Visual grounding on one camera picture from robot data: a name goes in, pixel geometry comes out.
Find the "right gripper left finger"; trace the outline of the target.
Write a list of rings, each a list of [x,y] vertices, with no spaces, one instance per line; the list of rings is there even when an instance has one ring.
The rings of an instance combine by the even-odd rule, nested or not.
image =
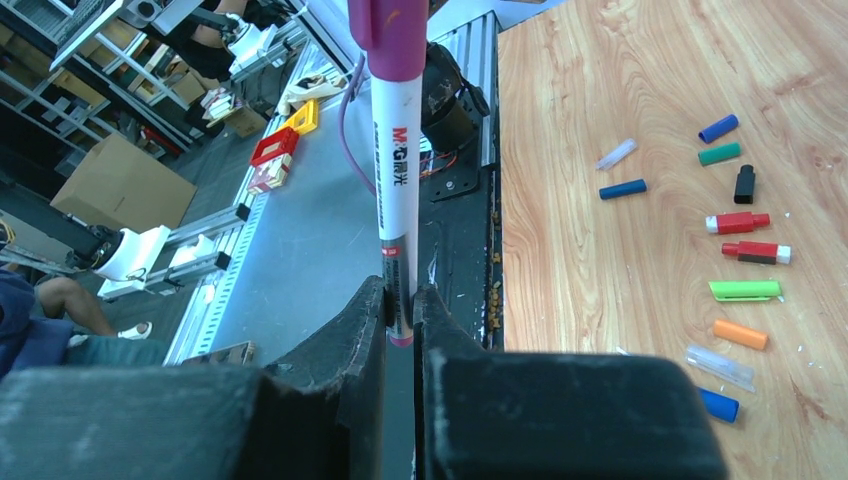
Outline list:
[[[265,367],[56,367],[1,385],[5,479],[377,479],[384,283]]]

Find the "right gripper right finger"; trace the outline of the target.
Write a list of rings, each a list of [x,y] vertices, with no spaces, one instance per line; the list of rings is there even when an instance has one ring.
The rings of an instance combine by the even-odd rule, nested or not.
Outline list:
[[[703,402],[653,356],[497,352],[415,295],[419,479],[725,479]]]

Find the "light green pen cap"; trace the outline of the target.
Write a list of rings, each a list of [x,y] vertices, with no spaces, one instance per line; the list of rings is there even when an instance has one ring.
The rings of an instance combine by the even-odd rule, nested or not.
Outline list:
[[[710,281],[708,286],[718,302],[769,301],[783,295],[781,285],[776,280]]]

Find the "orange pen cap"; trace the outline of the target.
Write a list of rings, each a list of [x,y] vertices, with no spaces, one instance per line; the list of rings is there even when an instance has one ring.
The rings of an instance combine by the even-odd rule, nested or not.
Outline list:
[[[725,319],[716,319],[712,332],[717,338],[758,351],[764,351],[769,342],[767,333]]]

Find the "dark blue pen cap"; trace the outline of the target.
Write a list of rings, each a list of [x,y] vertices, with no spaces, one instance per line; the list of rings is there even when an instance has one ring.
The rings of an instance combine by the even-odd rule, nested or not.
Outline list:
[[[629,195],[645,193],[647,190],[648,185],[646,181],[644,179],[636,179],[600,188],[599,198],[601,200],[612,200]]]

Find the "red pen cap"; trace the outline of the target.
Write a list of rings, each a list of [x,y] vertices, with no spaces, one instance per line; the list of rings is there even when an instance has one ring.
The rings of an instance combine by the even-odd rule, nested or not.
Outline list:
[[[735,212],[707,216],[706,230],[710,234],[730,235],[753,232],[771,224],[766,213]]]

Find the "black pen cap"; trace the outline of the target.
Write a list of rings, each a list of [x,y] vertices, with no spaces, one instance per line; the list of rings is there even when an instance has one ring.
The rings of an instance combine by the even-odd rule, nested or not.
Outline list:
[[[754,202],[756,187],[755,169],[750,164],[740,167],[736,177],[733,202],[738,205],[749,205]]]

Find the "purple pen cap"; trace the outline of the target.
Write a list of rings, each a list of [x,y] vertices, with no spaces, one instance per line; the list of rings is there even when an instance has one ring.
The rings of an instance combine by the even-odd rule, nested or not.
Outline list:
[[[722,136],[728,134],[739,126],[739,119],[735,114],[729,114],[724,118],[713,122],[698,132],[698,138],[705,144],[711,144]]]

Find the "purple capped pen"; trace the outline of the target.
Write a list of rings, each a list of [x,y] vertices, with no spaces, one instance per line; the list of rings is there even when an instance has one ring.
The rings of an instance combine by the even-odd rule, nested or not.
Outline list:
[[[351,1],[353,39],[371,73],[374,166],[386,296],[386,329],[412,344],[418,289],[420,138],[426,58],[425,1]]]

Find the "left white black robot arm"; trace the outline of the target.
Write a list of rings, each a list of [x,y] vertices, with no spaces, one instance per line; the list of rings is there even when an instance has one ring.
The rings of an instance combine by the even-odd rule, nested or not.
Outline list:
[[[482,118],[490,115],[482,89],[462,75],[446,47],[429,42],[422,77],[421,131],[434,152],[459,150],[475,137],[475,125],[461,102],[463,94]]]

